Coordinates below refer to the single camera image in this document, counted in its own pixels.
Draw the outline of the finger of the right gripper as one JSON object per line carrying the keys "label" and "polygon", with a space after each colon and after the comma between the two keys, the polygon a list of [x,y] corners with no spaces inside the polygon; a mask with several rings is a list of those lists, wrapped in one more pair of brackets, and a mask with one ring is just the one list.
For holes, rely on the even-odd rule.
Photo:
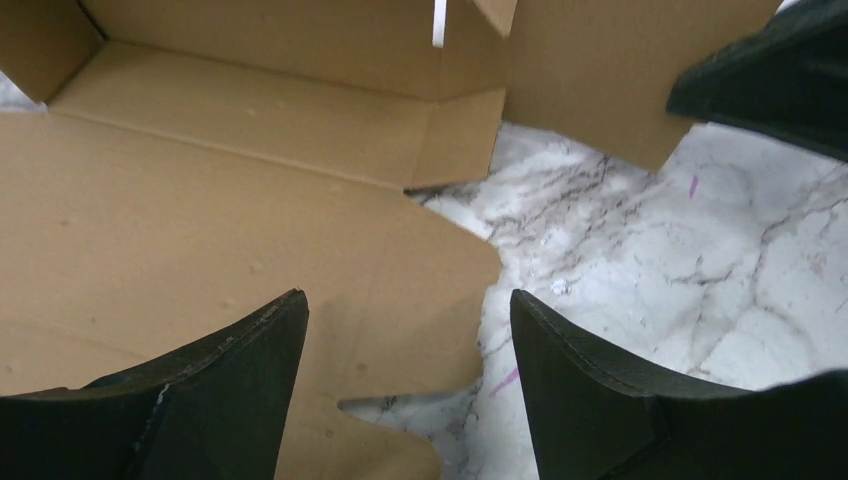
{"label": "finger of the right gripper", "polygon": [[665,110],[846,161],[846,1],[782,9],[759,33],[681,74]]}

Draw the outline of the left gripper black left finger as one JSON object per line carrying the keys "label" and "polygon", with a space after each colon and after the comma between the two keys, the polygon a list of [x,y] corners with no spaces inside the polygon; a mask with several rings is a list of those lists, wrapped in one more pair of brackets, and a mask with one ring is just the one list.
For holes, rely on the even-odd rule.
{"label": "left gripper black left finger", "polygon": [[309,318],[293,289],[79,389],[1,400],[5,479],[270,479]]}

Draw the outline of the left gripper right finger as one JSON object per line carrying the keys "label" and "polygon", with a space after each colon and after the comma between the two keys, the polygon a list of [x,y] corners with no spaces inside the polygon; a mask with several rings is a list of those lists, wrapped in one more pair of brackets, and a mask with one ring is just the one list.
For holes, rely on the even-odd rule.
{"label": "left gripper right finger", "polygon": [[847,374],[749,391],[641,358],[524,290],[513,345],[543,479],[843,479]]}

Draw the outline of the brown cardboard box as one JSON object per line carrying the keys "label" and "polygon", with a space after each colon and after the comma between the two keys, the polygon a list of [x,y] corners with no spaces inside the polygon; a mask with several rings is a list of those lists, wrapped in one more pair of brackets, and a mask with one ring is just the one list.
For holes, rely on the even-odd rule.
{"label": "brown cardboard box", "polygon": [[1,400],[89,383],[286,292],[309,318],[270,479],[436,479],[346,399],[481,372],[486,241],[417,189],[484,178],[503,120],[659,169],[676,77],[774,1],[5,1]]}

